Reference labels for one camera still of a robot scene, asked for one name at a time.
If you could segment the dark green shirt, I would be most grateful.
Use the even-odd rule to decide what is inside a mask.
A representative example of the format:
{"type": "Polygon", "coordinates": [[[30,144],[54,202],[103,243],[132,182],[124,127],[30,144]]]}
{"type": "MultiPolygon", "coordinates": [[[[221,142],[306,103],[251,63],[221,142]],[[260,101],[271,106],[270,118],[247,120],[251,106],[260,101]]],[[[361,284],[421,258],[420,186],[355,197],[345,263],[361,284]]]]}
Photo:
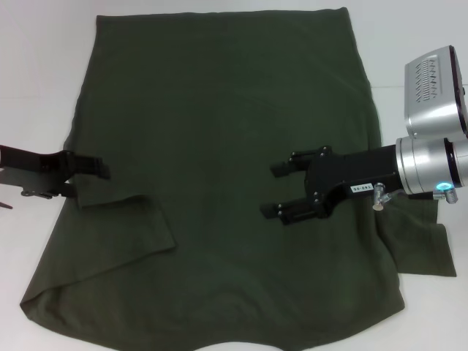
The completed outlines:
{"type": "Polygon", "coordinates": [[[400,312],[399,274],[454,277],[437,204],[382,212],[345,200],[284,226],[263,203],[292,151],[380,146],[345,8],[99,16],[66,147],[110,180],[76,176],[20,307],[118,351],[228,341],[304,351],[400,312]]]}

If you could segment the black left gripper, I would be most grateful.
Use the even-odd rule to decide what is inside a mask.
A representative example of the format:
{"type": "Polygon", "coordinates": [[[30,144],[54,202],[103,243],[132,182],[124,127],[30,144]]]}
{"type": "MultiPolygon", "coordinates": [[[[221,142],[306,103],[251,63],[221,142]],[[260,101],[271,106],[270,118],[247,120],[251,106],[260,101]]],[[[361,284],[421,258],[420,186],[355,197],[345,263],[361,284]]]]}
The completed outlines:
{"type": "Polygon", "coordinates": [[[21,185],[24,197],[76,197],[76,188],[65,182],[77,174],[110,179],[110,169],[99,157],[71,151],[38,154],[0,146],[0,184],[21,185]]]}

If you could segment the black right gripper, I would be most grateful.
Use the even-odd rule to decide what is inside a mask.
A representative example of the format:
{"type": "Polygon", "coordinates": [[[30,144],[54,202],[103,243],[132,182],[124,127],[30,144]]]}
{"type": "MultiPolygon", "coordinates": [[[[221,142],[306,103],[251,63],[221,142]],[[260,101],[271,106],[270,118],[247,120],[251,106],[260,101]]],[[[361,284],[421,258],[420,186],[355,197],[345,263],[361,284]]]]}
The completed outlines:
{"type": "Polygon", "coordinates": [[[325,146],[293,151],[286,162],[270,165],[270,171],[275,178],[306,175],[306,198],[260,206],[266,219],[279,219],[283,225],[328,218],[343,200],[372,196],[378,183],[386,192],[401,188],[395,146],[353,154],[337,154],[325,146]]]}

